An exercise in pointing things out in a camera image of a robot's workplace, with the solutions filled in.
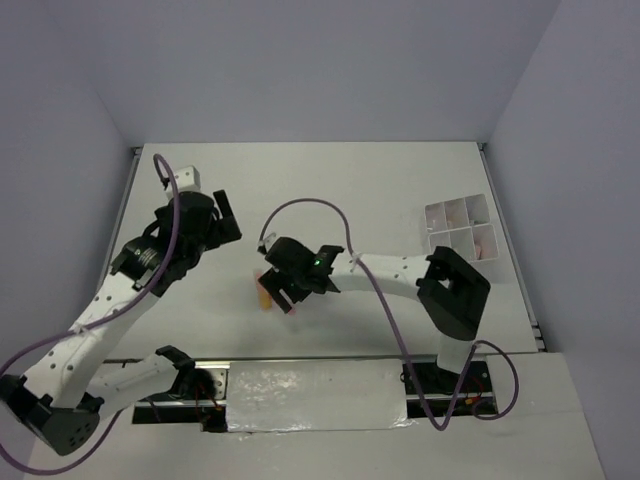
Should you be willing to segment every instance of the orange object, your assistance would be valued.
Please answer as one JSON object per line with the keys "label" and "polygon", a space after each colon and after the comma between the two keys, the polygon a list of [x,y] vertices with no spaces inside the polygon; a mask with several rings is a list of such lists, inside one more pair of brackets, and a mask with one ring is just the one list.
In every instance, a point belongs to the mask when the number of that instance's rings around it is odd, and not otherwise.
{"label": "orange object", "polygon": [[253,279],[256,283],[256,290],[258,291],[258,302],[260,303],[260,309],[263,311],[271,310],[273,306],[273,300],[271,295],[258,283],[258,279],[262,276],[262,270],[253,271]]}

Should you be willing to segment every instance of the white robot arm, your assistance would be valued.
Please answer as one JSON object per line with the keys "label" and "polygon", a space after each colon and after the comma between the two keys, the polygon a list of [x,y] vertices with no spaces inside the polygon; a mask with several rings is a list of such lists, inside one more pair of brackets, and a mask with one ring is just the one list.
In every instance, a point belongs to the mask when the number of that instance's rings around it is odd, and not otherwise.
{"label": "white robot arm", "polygon": [[[193,167],[192,178],[197,177]],[[0,377],[0,403],[53,448],[67,455],[80,448],[108,417],[149,395],[170,391],[180,396],[196,384],[208,383],[208,373],[172,346],[121,371],[95,376],[107,355],[135,321],[152,308],[176,280],[195,267],[207,250],[242,236],[223,190],[213,198],[198,192],[197,178],[179,189],[177,241],[167,268],[152,287],[162,264],[173,225],[173,200],[156,210],[156,220],[140,237],[128,242],[111,264],[93,301],[71,326],[71,335],[55,344],[23,375]],[[125,309],[145,287],[151,288],[135,306]],[[92,329],[107,316],[122,314]]]}
{"label": "white robot arm", "polygon": [[289,302],[301,302],[311,293],[375,291],[355,260],[360,259],[383,293],[422,303],[441,333],[438,366],[462,372],[491,286],[452,249],[438,247],[429,256],[352,256],[339,246],[325,245],[314,253],[292,238],[274,241],[270,236],[258,251],[273,266],[259,282],[285,313],[291,310]]}

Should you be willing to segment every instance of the gray wall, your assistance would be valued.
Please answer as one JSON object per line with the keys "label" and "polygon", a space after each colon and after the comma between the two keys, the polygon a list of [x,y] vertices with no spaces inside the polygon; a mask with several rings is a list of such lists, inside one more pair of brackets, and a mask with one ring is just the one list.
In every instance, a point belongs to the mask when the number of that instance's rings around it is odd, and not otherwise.
{"label": "gray wall", "polygon": [[[131,155],[55,22],[0,2],[0,361],[67,327],[91,297]],[[33,436],[0,408],[0,437]],[[0,478],[22,478],[0,460]]]}
{"label": "gray wall", "polygon": [[563,0],[489,142],[543,331],[610,479],[638,476],[640,2]]}
{"label": "gray wall", "polygon": [[46,0],[131,144],[487,140],[558,0]]}

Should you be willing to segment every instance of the cable tie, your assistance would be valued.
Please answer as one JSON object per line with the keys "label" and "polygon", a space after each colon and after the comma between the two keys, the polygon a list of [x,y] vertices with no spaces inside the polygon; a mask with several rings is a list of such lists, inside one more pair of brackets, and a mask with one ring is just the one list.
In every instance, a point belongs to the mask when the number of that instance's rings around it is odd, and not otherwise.
{"label": "cable tie", "polygon": [[258,240],[258,251],[261,252],[263,255],[266,255],[267,251],[269,250],[267,249],[267,247],[271,246],[275,238],[276,238],[276,232],[271,232],[269,235],[267,235],[263,239]]}
{"label": "cable tie", "polygon": [[362,257],[362,253],[360,252],[353,252],[351,254],[351,269],[350,269],[351,273],[355,271],[356,266],[358,265],[358,262],[360,261],[361,257]]}
{"label": "cable tie", "polygon": [[75,333],[76,335],[88,335],[88,336],[92,336],[95,337],[96,334],[94,332],[91,331],[90,328],[87,328],[86,325],[77,325],[75,327],[71,327],[70,330]]}

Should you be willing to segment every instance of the white tape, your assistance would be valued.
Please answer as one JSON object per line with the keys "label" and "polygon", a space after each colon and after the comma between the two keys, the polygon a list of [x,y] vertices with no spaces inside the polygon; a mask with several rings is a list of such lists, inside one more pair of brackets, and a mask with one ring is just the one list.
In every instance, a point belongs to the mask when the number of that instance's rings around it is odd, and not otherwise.
{"label": "white tape", "polygon": [[402,362],[234,362],[227,386],[232,432],[381,430],[411,424]]}

